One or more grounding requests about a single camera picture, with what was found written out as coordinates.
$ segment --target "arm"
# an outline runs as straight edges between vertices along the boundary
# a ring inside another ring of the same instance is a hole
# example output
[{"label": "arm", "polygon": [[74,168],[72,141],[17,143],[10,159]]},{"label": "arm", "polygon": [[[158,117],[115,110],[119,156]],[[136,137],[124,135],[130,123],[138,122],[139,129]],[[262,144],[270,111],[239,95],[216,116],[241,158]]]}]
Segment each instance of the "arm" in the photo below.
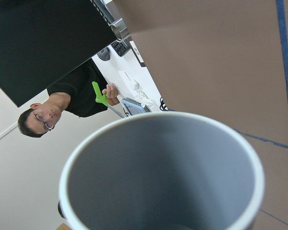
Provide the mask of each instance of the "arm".
[{"label": "arm", "polygon": [[106,100],[110,105],[116,105],[116,104],[120,103],[120,101],[117,98],[119,91],[114,85],[107,85],[107,88],[103,89],[102,93],[103,94],[107,93],[106,94],[106,96],[107,96]]}]

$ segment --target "green grabber tool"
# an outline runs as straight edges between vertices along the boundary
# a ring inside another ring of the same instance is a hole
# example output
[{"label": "green grabber tool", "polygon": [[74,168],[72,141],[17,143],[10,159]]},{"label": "green grabber tool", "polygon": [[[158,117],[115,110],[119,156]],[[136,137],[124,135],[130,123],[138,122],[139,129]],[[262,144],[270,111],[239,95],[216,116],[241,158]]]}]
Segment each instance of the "green grabber tool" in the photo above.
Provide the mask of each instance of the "green grabber tool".
[{"label": "green grabber tool", "polygon": [[106,97],[105,94],[104,94],[104,95],[101,94],[100,88],[99,88],[98,83],[97,83],[96,81],[93,81],[93,82],[92,82],[92,85],[93,85],[93,88],[94,88],[94,91],[95,91],[95,94],[96,94],[96,99],[95,99],[95,101],[96,101],[97,103],[102,103],[102,104],[104,104],[106,107],[108,107],[108,108],[110,108],[111,110],[113,110],[113,111],[114,111],[118,116],[120,116],[121,118],[125,118],[125,117],[126,117],[126,116],[124,116],[123,114],[121,114],[119,111],[117,111],[115,108],[113,108],[113,106],[110,105],[110,104],[106,101],[107,97]]}]

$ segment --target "man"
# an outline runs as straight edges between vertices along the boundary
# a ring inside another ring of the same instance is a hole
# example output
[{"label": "man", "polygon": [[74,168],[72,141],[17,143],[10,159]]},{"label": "man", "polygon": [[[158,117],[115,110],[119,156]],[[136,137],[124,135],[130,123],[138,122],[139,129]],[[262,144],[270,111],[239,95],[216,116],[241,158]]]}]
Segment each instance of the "man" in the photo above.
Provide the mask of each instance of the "man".
[{"label": "man", "polygon": [[117,88],[107,84],[99,69],[89,59],[81,66],[47,88],[49,99],[34,103],[18,119],[18,128],[24,135],[39,138],[54,129],[64,110],[79,117],[88,117],[105,111],[106,106],[96,103],[92,82],[96,81],[108,97],[110,105],[119,102]]}]

